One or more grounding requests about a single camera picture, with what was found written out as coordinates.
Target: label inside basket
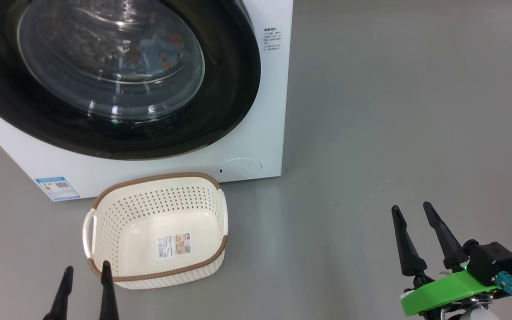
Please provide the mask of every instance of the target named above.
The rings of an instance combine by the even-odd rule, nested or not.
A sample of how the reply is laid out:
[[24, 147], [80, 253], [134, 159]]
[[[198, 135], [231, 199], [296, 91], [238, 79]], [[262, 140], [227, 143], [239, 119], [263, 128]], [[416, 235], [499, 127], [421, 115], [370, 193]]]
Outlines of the label inside basket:
[[157, 259], [166, 259], [187, 253], [191, 253], [190, 233], [157, 238]]

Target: green plastic bracket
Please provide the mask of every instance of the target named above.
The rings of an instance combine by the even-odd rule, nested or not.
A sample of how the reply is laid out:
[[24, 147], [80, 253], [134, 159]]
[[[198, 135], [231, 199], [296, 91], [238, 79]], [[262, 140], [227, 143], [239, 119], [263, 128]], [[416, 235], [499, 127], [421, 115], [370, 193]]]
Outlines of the green plastic bracket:
[[443, 279], [423, 285], [402, 299], [406, 316], [414, 316], [439, 306], [469, 298], [478, 293], [500, 289], [484, 286], [467, 271], [453, 273]]

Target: white handle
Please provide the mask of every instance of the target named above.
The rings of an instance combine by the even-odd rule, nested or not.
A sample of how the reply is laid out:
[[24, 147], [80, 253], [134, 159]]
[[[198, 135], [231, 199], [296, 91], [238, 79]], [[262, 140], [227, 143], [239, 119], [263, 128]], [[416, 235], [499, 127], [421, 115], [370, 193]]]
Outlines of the white handle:
[[[82, 243], [84, 245], [84, 253], [88, 259], [92, 258], [92, 255], [94, 255], [94, 249], [96, 248], [96, 220], [98, 219], [94, 215], [94, 211], [95, 209], [88, 211], [84, 218], [84, 225], [82, 227]], [[92, 228], [92, 247], [88, 245], [88, 229], [90, 228], [91, 218], [94, 224]]]
[[224, 234], [228, 235], [228, 207], [226, 207], [226, 197], [222, 189], [219, 189], [219, 195], [222, 203], [222, 223], [224, 225]]

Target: brown basket rim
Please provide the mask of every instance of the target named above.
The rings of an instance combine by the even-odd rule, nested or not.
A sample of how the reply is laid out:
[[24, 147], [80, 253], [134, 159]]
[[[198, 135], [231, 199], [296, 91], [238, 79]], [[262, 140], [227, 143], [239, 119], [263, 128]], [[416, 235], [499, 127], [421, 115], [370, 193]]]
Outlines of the brown basket rim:
[[[93, 207], [93, 209], [97, 209], [98, 205], [100, 205], [100, 202], [106, 197], [106, 195], [108, 195], [110, 192], [112, 192], [114, 190], [117, 190], [117, 189], [120, 189], [123, 187], [133, 186], [135, 184], [142, 184], [144, 182], [151, 182], [151, 181], [156, 181], [156, 180], [168, 180], [168, 179], [174, 179], [174, 178], [191, 178], [191, 177], [193, 177], [193, 178], [197, 177], [197, 178], [203, 178], [205, 180], [209, 180], [213, 185], [215, 185], [217, 190], [222, 189], [219, 182], [217, 182], [217, 180], [215, 178], [213, 178], [212, 176], [209, 176], [208, 174], [204, 174], [201, 172], [184, 172], [184, 173], [163, 174], [160, 176], [148, 176], [146, 178], [139, 178], [139, 179], [129, 180], [126, 182], [120, 182], [119, 184], [115, 184], [115, 185], [107, 188], [100, 195], [98, 195], [98, 197], [94, 201], [94, 204], [92, 207]], [[220, 255], [222, 255], [222, 253], [226, 247], [227, 241], [228, 241], [228, 235], [223, 236], [219, 249], [216, 251], [216, 253], [214, 255], [212, 255], [209, 259], [206, 259], [205, 261], [201, 261], [201, 262], [193, 264], [193, 265], [189, 265], [186, 267], [173, 269], [173, 270], [169, 270], [169, 271], [165, 271], [165, 272], [150, 273], [148, 275], [140, 275], [140, 276], [113, 277], [112, 280], [114, 282], [150, 280], [150, 279], [155, 279], [155, 278], [174, 276], [174, 275], [178, 275], [179, 273], [184, 273], [184, 272], [193, 271], [195, 269], [199, 269], [202, 267], [206, 267], [207, 265], [209, 265], [209, 264], [213, 263], [215, 260], [217, 260], [220, 257]], [[99, 278], [102, 277], [102, 272], [96, 267], [96, 263], [94, 263], [94, 259], [88, 258], [88, 266], [90, 267], [90, 269], [94, 273], [94, 275], [96, 275]]]

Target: washing machine door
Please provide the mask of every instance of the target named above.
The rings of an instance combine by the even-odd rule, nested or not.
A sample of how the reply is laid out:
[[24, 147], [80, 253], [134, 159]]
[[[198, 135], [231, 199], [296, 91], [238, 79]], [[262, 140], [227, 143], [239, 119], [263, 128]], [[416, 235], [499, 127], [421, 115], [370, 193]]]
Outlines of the washing machine door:
[[0, 117], [59, 148], [190, 152], [242, 121], [259, 84], [233, 0], [0, 0]]

